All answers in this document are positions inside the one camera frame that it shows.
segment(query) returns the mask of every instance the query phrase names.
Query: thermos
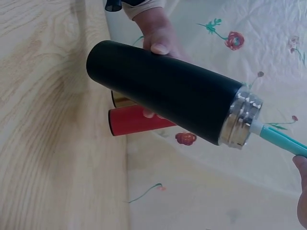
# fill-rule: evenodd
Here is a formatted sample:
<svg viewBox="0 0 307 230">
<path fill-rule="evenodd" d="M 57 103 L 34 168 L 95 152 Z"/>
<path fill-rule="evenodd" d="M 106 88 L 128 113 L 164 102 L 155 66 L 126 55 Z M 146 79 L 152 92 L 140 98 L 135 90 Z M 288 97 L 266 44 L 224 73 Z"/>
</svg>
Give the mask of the thermos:
<svg viewBox="0 0 307 230">
<path fill-rule="evenodd" d="M 97 83 L 214 145 L 241 149 L 262 106 L 236 80 L 113 41 L 97 44 L 86 68 Z"/>
<path fill-rule="evenodd" d="M 157 115 L 145 117 L 143 111 L 144 108 L 140 105 L 110 109 L 108 118 L 112 135 L 121 136 L 175 126 L 173 122 Z"/>
</svg>

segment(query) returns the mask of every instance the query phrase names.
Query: hand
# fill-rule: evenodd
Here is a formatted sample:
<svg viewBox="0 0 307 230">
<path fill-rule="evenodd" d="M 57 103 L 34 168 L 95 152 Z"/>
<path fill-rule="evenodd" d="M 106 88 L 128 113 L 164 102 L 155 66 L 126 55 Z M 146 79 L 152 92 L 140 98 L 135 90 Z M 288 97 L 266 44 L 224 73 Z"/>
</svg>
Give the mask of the hand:
<svg viewBox="0 0 307 230">
<path fill-rule="evenodd" d="M 302 194 L 297 205 L 297 217 L 301 225 L 307 229 L 307 158 L 295 156 L 293 162 L 302 179 Z"/>
<path fill-rule="evenodd" d="M 189 61 L 163 8 L 146 10 L 136 15 L 133 20 L 144 35 L 144 49 L 151 50 L 155 54 Z"/>
</svg>

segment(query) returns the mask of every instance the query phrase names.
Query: teal tool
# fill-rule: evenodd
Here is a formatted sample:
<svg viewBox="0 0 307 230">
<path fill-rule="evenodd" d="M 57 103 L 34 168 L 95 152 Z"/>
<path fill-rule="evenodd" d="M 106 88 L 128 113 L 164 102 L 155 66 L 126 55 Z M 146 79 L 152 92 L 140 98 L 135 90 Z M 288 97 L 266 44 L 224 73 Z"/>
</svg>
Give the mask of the teal tool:
<svg viewBox="0 0 307 230">
<path fill-rule="evenodd" d="M 286 134 L 277 131 L 274 128 L 267 127 L 259 121 L 253 121 L 250 127 L 250 131 L 268 142 L 287 150 L 294 155 L 299 155 L 307 158 L 307 146 L 292 139 Z"/>
</svg>

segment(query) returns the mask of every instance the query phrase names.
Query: black thermos bottle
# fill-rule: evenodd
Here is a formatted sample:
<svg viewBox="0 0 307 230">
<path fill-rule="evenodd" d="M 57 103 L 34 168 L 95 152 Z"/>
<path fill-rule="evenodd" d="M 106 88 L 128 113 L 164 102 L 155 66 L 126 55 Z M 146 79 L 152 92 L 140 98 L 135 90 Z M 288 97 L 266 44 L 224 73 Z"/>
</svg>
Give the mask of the black thermos bottle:
<svg viewBox="0 0 307 230">
<path fill-rule="evenodd" d="M 242 98 L 251 94 L 236 80 L 113 41 L 97 44 L 86 68 L 94 81 L 214 145 L 225 143 L 240 149 L 249 136 L 242 134 L 244 125 L 258 116 L 262 104 L 256 98 L 260 105 L 244 105 Z"/>
</svg>

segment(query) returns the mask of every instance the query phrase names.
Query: fingernail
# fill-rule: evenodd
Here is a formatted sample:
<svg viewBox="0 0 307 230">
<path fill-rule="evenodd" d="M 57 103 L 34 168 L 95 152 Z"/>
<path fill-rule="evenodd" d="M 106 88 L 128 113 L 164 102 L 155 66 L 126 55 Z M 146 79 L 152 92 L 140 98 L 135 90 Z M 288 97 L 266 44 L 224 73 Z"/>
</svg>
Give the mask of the fingernail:
<svg viewBox="0 0 307 230">
<path fill-rule="evenodd" d="M 149 111 L 149 110 L 147 110 L 147 109 L 144 109 L 143 110 L 143 116 L 146 117 L 146 118 L 153 118 L 154 113 Z"/>
<path fill-rule="evenodd" d="M 168 49 L 162 44 L 153 44 L 151 47 L 151 51 L 155 54 L 166 55 L 168 54 Z"/>
</svg>

